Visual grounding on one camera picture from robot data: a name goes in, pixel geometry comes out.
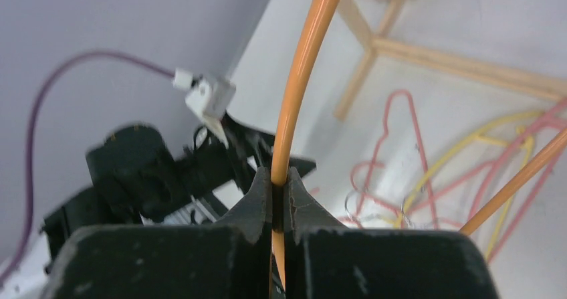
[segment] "white connector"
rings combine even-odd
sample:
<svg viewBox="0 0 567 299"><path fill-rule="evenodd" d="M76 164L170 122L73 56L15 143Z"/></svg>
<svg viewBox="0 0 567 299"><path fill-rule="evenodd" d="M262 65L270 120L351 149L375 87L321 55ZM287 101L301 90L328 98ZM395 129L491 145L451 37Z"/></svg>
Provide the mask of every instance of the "white connector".
<svg viewBox="0 0 567 299"><path fill-rule="evenodd" d="M173 86L189 91L185 104L199 120L228 147L228 140L221 125L236 87L223 78L205 76L196 78L193 73L176 69Z"/></svg>

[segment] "purple cable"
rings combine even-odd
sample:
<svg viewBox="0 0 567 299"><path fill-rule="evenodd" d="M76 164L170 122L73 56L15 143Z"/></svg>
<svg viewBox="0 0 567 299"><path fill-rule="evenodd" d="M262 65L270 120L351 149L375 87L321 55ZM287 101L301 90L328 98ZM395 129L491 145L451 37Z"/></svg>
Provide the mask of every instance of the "purple cable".
<svg viewBox="0 0 567 299"><path fill-rule="evenodd" d="M92 58L114 58L115 60L129 62L138 67L145 68L151 72L171 79L173 79L175 76L175 73L170 70L156 66L140 58L112 50L96 50L74 56L60 65L51 73L51 75L49 75L49 77L41 85L39 93L33 101L31 115L29 116L27 123L27 132L25 137L25 221L16 252L12 256L10 264L6 267L2 274L0 274L0 289L2 289L2 286L4 285L4 282L8 279L8 277L19 267L25 254L29 236L31 235L31 227L33 224L33 142L35 138L35 125L37 124L37 117L39 116L39 109L41 108L41 105L43 104L43 101L45 100L45 97L47 96L49 90L53 88L55 82L68 69L70 69L74 65L77 65L78 63L82 63Z"/></svg>

